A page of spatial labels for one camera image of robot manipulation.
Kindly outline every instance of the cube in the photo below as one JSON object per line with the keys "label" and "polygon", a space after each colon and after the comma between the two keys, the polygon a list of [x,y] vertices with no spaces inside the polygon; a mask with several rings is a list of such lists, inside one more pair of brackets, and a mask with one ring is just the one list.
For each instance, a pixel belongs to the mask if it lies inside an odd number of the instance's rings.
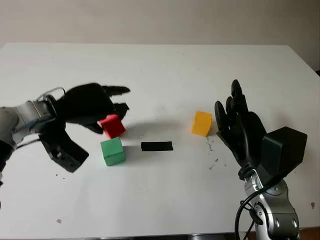
{"label": "cube", "polygon": [[121,119],[116,114],[108,115],[105,119],[100,120],[99,123],[110,139],[119,137],[126,131]]}
{"label": "cube", "polygon": [[107,166],[126,160],[124,148],[119,137],[100,142],[103,158]]}
{"label": "cube", "polygon": [[197,111],[194,116],[191,133],[207,136],[211,128],[212,118],[213,115],[211,113]]}

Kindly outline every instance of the robotic arm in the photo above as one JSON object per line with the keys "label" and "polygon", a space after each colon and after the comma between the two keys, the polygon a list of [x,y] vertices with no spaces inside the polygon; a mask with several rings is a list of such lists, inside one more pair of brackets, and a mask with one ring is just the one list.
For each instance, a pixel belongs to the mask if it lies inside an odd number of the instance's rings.
{"label": "robotic arm", "polygon": [[217,135],[240,165],[238,175],[245,180],[248,195],[235,217],[236,239],[240,239],[239,219],[243,209],[249,210],[251,227],[255,225],[259,240],[299,239],[298,216],[290,204],[283,178],[302,162],[307,135],[289,127],[267,134],[259,117],[248,111],[237,80],[231,85],[226,112],[219,101],[214,111]]}
{"label": "robotic arm", "polygon": [[89,154],[69,138],[66,123],[102,134],[97,121],[114,113],[122,119],[129,109],[125,103],[112,103],[110,97],[128,92],[123,86],[90,83],[70,89],[58,100],[45,93],[35,101],[0,108],[0,180],[6,161],[16,149],[28,144],[20,143],[30,134],[38,134],[39,139],[32,142],[41,141],[52,160],[74,172]]}

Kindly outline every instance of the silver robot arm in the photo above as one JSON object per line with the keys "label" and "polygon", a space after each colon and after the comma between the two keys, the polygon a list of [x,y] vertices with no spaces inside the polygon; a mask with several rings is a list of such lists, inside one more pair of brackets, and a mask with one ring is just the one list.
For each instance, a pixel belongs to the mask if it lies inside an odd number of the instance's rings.
{"label": "silver robot arm", "polygon": [[0,108],[0,184],[6,161],[19,148],[24,137],[42,133],[46,124],[54,120],[53,106],[46,100]]}
{"label": "silver robot arm", "polygon": [[[256,171],[245,179],[244,188],[248,196],[263,188]],[[251,204],[261,220],[254,223],[258,240],[300,239],[298,216],[289,201],[288,187],[283,179],[254,197]]]}

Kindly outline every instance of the black strip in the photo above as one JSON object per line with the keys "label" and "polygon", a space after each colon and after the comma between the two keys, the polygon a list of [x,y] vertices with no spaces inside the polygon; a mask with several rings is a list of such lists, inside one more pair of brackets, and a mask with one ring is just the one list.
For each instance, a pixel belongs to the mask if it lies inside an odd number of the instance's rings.
{"label": "black strip", "polygon": [[141,142],[142,151],[173,151],[171,141],[143,141]]}

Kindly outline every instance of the robot finger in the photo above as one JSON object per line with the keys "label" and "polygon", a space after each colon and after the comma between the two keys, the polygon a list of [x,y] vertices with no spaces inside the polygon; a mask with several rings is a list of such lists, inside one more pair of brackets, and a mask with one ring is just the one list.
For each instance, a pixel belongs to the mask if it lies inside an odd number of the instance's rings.
{"label": "robot finger", "polygon": [[114,95],[122,95],[130,92],[126,86],[102,86],[106,94],[111,97]]}

